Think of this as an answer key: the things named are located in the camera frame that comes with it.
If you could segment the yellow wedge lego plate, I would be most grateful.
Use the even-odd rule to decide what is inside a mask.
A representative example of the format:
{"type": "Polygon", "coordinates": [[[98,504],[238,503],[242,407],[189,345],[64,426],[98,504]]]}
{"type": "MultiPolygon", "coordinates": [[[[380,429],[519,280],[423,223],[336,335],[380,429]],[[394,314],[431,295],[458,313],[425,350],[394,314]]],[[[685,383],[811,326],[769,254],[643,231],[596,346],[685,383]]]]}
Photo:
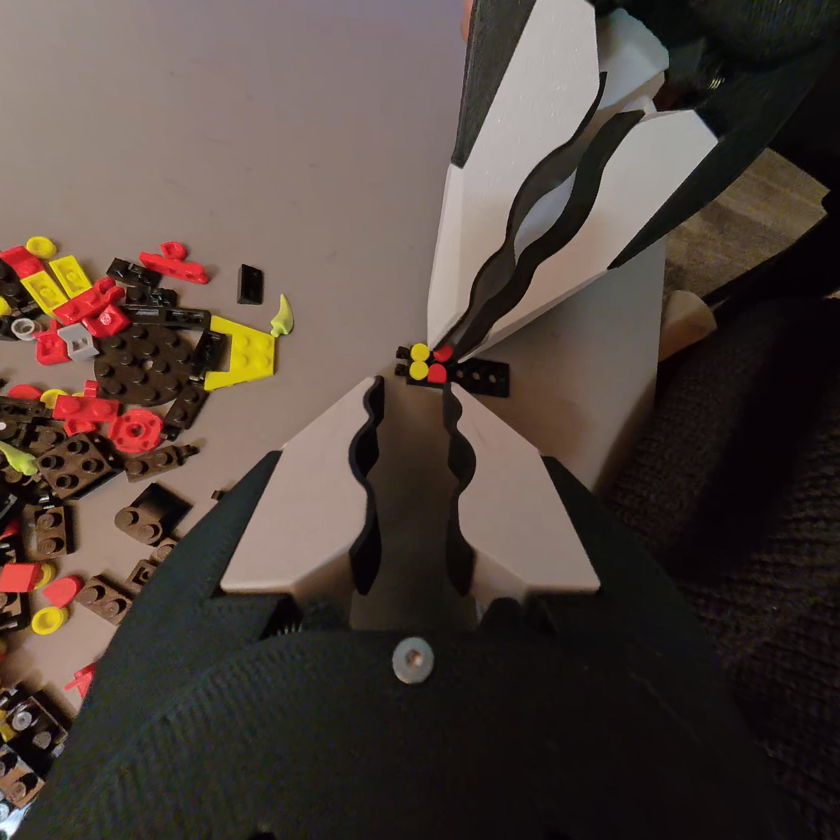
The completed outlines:
{"type": "Polygon", "coordinates": [[[273,335],[217,315],[211,317],[210,326],[211,330],[229,337],[230,358],[227,371],[206,373],[203,384],[206,392],[274,375],[276,338],[273,335]]]}

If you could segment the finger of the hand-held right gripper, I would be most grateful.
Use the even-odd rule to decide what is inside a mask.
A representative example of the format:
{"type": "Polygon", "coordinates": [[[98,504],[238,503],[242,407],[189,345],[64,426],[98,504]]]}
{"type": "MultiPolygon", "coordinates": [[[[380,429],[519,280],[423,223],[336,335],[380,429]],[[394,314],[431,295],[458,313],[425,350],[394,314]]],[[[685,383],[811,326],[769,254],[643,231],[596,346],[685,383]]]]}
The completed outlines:
{"type": "Polygon", "coordinates": [[[478,270],[467,311],[452,328],[453,359],[504,340],[607,273],[721,140],[694,109],[616,113],[562,183],[556,218],[517,247],[516,213],[529,215],[521,189],[502,244],[478,270]]]}
{"type": "Polygon", "coordinates": [[[452,345],[520,190],[530,212],[575,168],[574,147],[597,111],[661,83],[668,66],[662,41],[621,8],[474,3],[427,297],[430,346],[452,345]]]}

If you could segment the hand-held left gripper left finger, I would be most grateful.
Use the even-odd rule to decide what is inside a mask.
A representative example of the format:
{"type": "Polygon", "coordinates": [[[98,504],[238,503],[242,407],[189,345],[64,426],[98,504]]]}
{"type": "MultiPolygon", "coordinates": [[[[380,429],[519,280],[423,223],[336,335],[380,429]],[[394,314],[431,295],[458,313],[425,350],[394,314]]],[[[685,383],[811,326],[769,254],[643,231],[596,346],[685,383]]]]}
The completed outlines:
{"type": "Polygon", "coordinates": [[[383,377],[367,377],[284,444],[222,577],[225,592],[370,592],[382,537],[368,475],[384,404],[383,377]]]}

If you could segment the beige rounded object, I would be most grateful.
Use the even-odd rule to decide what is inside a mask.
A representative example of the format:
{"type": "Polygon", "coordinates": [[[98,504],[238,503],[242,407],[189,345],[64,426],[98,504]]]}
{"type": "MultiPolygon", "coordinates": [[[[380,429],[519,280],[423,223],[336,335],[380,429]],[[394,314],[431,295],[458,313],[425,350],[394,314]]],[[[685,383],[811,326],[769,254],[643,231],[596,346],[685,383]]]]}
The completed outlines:
{"type": "Polygon", "coordinates": [[[666,361],[717,329],[715,314],[703,299],[688,290],[673,290],[663,309],[658,362],[666,361]]]}

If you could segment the person's dark knit sweater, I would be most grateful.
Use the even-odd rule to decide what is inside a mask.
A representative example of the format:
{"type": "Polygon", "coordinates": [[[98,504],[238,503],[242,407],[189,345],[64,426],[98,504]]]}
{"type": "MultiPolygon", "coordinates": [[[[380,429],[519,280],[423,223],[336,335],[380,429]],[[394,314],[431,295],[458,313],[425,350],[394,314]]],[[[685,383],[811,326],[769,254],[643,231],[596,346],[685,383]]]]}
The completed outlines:
{"type": "Polygon", "coordinates": [[[839,834],[838,315],[836,298],[765,302],[668,360],[607,493],[819,838],[839,834]]]}

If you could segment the pile of loose lego pieces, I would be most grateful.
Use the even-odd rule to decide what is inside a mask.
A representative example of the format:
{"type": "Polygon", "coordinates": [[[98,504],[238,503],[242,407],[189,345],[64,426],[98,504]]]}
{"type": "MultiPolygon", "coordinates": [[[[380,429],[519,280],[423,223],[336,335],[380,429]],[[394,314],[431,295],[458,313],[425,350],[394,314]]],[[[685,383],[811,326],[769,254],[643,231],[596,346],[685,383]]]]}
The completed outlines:
{"type": "Polygon", "coordinates": [[[175,279],[120,258],[92,280],[77,257],[59,255],[43,236],[2,249],[2,341],[30,344],[45,368],[87,368],[75,391],[2,377],[2,657],[12,634],[47,637],[77,613],[120,627],[177,544],[191,505],[156,478],[201,452],[178,440],[206,403],[205,375],[221,369],[228,339],[211,330],[218,314],[183,306],[165,280],[175,279]],[[95,339],[133,325],[166,327],[193,342],[190,379],[204,392],[197,405],[142,407],[100,393],[95,339]],[[79,548],[79,501],[119,477],[149,482],[114,518],[149,555],[123,581],[74,571],[66,562],[79,548]]]}

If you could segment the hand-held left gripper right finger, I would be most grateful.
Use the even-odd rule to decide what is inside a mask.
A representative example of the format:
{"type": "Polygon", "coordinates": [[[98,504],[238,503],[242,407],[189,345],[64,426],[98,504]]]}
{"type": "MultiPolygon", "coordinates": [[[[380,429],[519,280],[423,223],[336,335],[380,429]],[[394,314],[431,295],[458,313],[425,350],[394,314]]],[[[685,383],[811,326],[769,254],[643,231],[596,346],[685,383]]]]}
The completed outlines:
{"type": "Polygon", "coordinates": [[[457,593],[597,592],[599,578],[540,452],[459,385],[445,387],[443,406],[457,480],[445,559],[457,593]]]}

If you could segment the black lego plate assembly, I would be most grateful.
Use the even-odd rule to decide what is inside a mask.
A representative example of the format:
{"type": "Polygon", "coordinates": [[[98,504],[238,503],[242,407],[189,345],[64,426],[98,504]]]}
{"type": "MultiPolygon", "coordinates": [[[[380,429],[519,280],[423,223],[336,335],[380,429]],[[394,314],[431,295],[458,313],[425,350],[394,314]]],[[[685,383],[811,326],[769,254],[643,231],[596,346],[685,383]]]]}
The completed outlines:
{"type": "Polygon", "coordinates": [[[475,396],[509,398],[509,364],[481,358],[458,361],[454,352],[449,362],[440,364],[434,360],[433,351],[425,343],[397,348],[394,375],[407,385],[442,390],[446,384],[458,384],[475,396]]]}

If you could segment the long red lego plate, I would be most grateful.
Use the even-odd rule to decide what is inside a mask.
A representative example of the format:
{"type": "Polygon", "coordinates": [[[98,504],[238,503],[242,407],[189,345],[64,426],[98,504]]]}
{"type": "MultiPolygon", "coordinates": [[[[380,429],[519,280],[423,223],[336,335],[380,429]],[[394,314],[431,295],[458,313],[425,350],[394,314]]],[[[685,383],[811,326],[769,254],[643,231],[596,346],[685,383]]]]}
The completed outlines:
{"type": "Polygon", "coordinates": [[[164,277],[202,286],[210,280],[205,268],[196,262],[148,252],[141,252],[139,261],[144,268],[157,272],[164,277]]]}

